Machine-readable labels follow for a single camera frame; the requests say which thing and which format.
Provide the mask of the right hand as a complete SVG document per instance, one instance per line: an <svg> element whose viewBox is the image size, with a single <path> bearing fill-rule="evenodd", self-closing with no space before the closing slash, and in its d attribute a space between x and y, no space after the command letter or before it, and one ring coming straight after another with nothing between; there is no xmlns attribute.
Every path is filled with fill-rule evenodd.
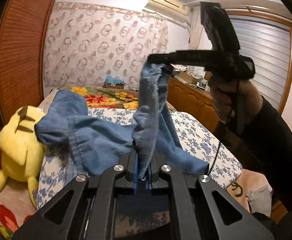
<svg viewBox="0 0 292 240"><path fill-rule="evenodd" d="M249 80L224 82L220 77L212 75L208 86L216 115L223 122L241 112L243 122L248 124L262 108L263 98Z"/></svg>

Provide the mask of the right forearm black sleeve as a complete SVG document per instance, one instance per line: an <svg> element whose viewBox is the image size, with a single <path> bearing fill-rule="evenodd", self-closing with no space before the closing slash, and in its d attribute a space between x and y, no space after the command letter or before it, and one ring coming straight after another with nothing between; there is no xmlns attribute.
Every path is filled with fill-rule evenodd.
<svg viewBox="0 0 292 240"><path fill-rule="evenodd" d="M266 215L253 216L272 232L275 239L292 239L292 132L277 110L266 100L245 125L240 139L257 161L261 171L287 214L275 223Z"/></svg>

